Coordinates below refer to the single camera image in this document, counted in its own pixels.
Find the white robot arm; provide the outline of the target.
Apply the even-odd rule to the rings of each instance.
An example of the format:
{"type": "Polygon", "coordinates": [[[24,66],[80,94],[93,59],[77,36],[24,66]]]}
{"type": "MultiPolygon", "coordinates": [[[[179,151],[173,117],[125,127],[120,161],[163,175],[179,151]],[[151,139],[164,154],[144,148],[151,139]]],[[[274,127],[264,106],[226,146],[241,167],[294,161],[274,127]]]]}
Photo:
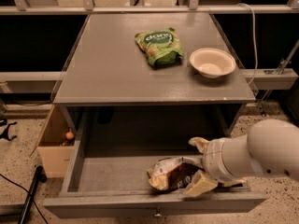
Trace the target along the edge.
{"type": "Polygon", "coordinates": [[[245,135],[207,141],[194,137],[201,170],[185,193],[197,197],[220,183],[234,185],[246,177],[288,177],[299,181],[299,128],[278,119],[262,120],[245,135]]]}

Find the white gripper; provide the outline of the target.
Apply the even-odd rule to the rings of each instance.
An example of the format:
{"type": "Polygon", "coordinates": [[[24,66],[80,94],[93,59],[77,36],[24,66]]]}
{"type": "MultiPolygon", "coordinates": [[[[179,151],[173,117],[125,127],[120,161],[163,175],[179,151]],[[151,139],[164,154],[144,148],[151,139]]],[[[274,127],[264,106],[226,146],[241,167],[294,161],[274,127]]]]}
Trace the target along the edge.
{"type": "Polygon", "coordinates": [[[202,137],[193,137],[189,140],[191,146],[197,147],[198,151],[203,153],[202,163],[206,172],[198,170],[194,175],[184,178],[186,195],[198,197],[215,189],[218,182],[228,183],[236,180],[236,177],[226,167],[223,158],[223,150],[230,142],[230,138],[208,141],[202,137]]]}

